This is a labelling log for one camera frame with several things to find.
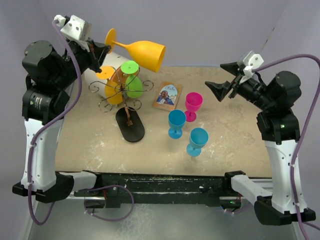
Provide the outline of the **orange wine glass front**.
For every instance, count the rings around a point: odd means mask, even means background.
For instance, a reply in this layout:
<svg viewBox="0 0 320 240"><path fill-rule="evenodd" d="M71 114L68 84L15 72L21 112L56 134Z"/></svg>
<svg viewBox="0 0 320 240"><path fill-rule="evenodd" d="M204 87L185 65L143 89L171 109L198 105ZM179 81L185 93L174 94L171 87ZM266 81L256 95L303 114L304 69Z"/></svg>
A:
<svg viewBox="0 0 320 240"><path fill-rule="evenodd" d="M120 90L120 80L116 74L114 67L104 65L100 67L101 72L96 73L98 83L102 87L102 91L111 105L119 105L123 102L123 95Z"/></svg>

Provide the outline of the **orange wine glass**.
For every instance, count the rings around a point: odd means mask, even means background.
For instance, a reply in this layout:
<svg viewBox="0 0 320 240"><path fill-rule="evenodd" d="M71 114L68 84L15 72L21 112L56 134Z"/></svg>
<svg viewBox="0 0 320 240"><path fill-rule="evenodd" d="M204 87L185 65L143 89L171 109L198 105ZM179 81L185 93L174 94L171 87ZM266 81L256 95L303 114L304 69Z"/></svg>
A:
<svg viewBox="0 0 320 240"><path fill-rule="evenodd" d="M165 45L148 40L140 40L130 44L120 43L117 41L115 28L109 30L104 43L111 46L111 51L115 46L124 48L137 64L155 73L159 71L166 53Z"/></svg>
<svg viewBox="0 0 320 240"><path fill-rule="evenodd" d="M102 91L111 105L119 105L123 102L123 95L120 90L120 80L116 74L114 67L104 65L100 67L101 72L96 73L98 83L102 87Z"/></svg>

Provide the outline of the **green wine glass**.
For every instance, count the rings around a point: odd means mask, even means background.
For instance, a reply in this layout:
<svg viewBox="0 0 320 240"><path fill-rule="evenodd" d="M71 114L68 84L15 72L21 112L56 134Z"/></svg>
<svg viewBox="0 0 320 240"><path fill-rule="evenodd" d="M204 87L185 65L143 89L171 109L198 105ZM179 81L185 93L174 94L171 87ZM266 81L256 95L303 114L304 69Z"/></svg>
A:
<svg viewBox="0 0 320 240"><path fill-rule="evenodd" d="M138 77L140 66L133 60L128 60L120 66L121 71L126 75L125 90L128 97L137 99L143 94L143 84Z"/></svg>

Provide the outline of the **orange wine glass back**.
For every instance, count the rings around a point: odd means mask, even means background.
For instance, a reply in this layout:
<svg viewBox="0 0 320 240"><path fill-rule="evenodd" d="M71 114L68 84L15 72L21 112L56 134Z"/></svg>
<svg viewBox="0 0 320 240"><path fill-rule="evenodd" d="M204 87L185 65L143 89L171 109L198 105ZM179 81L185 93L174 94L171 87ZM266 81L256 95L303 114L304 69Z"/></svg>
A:
<svg viewBox="0 0 320 240"><path fill-rule="evenodd" d="M115 28L109 30L104 43L111 46L111 51L115 46L124 48L137 64L155 73L159 71L166 53L165 45L148 40L140 40L130 44L120 43L117 41Z"/></svg>

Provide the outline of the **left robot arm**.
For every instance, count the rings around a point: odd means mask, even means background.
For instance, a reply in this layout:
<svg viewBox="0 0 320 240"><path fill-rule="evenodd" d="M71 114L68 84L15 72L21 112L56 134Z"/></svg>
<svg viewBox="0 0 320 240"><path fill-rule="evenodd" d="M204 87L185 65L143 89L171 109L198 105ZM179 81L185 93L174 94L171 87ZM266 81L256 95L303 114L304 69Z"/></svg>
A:
<svg viewBox="0 0 320 240"><path fill-rule="evenodd" d="M66 43L75 56L79 72L70 54L59 55L47 40L29 44L22 60L27 71L26 92L22 97L26 159L23 177L13 185L12 192L23 197L35 196L46 204L64 200L72 191L85 189L91 196L103 191L103 184L94 173L59 173L55 170L55 159L64 121L61 114L70 99L67 88L87 69L101 73L100 67L111 46L92 39L86 41L88 50L75 41Z"/></svg>

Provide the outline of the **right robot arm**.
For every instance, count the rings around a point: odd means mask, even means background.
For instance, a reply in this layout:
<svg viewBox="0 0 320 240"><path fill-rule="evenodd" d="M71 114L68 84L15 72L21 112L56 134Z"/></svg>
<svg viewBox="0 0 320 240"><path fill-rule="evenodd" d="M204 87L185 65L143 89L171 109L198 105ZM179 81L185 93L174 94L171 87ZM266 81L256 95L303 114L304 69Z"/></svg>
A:
<svg viewBox="0 0 320 240"><path fill-rule="evenodd" d="M245 75L243 63L223 63L220 67L234 76L232 82L206 81L205 85L219 102L225 97L239 95L260 109L257 127L272 171L272 191L265 190L242 171L231 171L224 175L223 192L228 196L239 193L245 197L254 206L255 215L263 225L314 221L316 213L303 199L299 165L293 158L301 139L299 121L291 109L302 94L299 77L290 71L280 71L269 84L252 77L241 83Z"/></svg>

